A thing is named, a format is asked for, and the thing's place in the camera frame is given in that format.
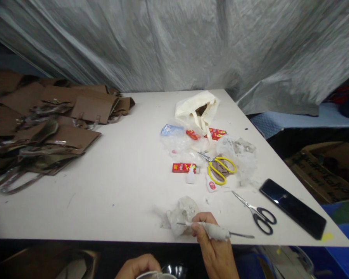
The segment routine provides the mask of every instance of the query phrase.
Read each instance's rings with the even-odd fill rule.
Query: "yellow scissors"
[[[203,152],[198,152],[200,155],[202,155],[203,158],[205,158],[207,161],[209,161],[208,164],[208,175],[209,177],[217,184],[217,185],[224,185],[226,183],[226,178],[224,177],[224,175],[222,173],[220,173],[213,165],[212,162],[218,162],[221,166],[223,166],[228,172],[230,173],[235,173],[237,171],[237,167],[235,166],[235,164],[224,157],[216,157],[216,158],[211,158],[209,156],[207,156],[206,154],[204,154]],[[226,160],[229,163],[232,164],[232,166],[234,167],[234,170],[230,170],[223,162],[221,162],[221,160]],[[219,176],[222,177],[222,179],[224,180],[223,182],[219,182],[217,180],[215,180],[212,176],[211,176],[211,169],[213,169],[215,171],[215,173],[217,173]]]

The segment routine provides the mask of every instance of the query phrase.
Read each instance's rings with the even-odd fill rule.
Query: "plastic bag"
[[[253,180],[253,174],[256,170],[256,147],[242,138],[236,140],[226,134],[220,138],[216,146],[217,153],[232,160],[237,167],[237,176],[240,186],[249,185],[256,187],[256,181]]]
[[[193,140],[186,134],[182,126],[178,126],[174,121],[166,124],[161,133],[160,139],[164,148],[176,163],[193,163],[198,167],[205,164],[205,160],[198,154],[207,146],[207,139],[200,138]]]

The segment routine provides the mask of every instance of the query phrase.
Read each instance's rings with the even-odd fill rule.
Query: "white table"
[[[267,236],[232,193],[208,193],[203,174],[190,185],[185,174],[171,172],[173,161],[160,143],[160,131],[174,116],[176,102],[198,92],[125,94],[136,102],[130,115],[100,126],[97,131],[103,136],[82,158],[22,192],[0,194],[0,238],[194,243],[191,236],[175,239],[171,230],[162,229],[156,213],[172,210],[179,198],[190,196],[201,211],[212,212],[219,225],[256,237],[233,236],[233,244],[349,246],[337,225],[224,90],[211,90],[221,100],[212,127],[254,144],[256,179],[273,179],[317,211],[327,220],[324,234],[333,238],[315,240],[261,193],[245,189],[240,192],[244,199],[270,210],[278,220],[273,235]]]

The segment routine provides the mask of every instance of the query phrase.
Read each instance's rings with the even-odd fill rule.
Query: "red box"
[[[224,130],[210,128],[209,131],[211,132],[211,136],[212,136],[213,140],[219,140],[219,138],[221,138],[223,135],[226,135],[226,131],[224,131]],[[195,133],[193,130],[186,130],[186,133],[193,140],[200,139],[200,136],[197,133]]]
[[[186,133],[188,134],[189,137],[191,137],[193,140],[198,140],[200,139],[200,136],[195,133],[193,130],[186,130]]]
[[[213,140],[219,140],[222,136],[226,135],[226,131],[224,130],[213,129],[213,128],[210,128],[209,130],[211,132],[211,136]]]
[[[188,173],[190,170],[190,166],[191,164],[175,163],[173,164],[172,172]],[[193,166],[194,166],[194,173],[196,173],[195,169],[197,166],[195,164],[193,164]]]

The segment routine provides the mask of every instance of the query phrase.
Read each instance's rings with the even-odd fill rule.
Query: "scissors handle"
[[[211,175],[211,168],[215,171],[215,173],[217,173],[219,176],[221,176],[221,178],[223,179],[223,182],[219,182],[216,179],[214,179]],[[226,184],[226,178],[224,177],[224,175],[222,173],[220,173],[214,166],[212,166],[212,162],[209,162],[209,166],[208,166],[208,175],[209,177],[213,180],[213,182],[215,182],[217,185],[224,185]]]
[[[265,221],[272,224],[272,225],[275,225],[276,224],[276,218],[275,216],[273,215],[273,213],[271,213],[269,210],[265,209],[265,208],[262,208],[262,207],[258,207],[256,208],[256,210],[262,215],[265,217]]]
[[[215,160],[215,162],[218,162],[221,166],[223,166],[230,173],[235,173],[237,171],[237,167],[235,166],[235,164],[231,160],[229,160],[227,158],[216,157],[214,160]],[[234,167],[234,170],[230,170],[223,162],[221,162],[221,160],[226,160],[229,163],[231,163],[231,165]]]
[[[253,213],[253,219],[255,220],[256,225],[259,227],[259,229],[266,235],[272,235],[273,234],[273,229],[271,228],[271,226],[269,225],[269,223],[260,217],[260,215],[258,215],[257,213]]]

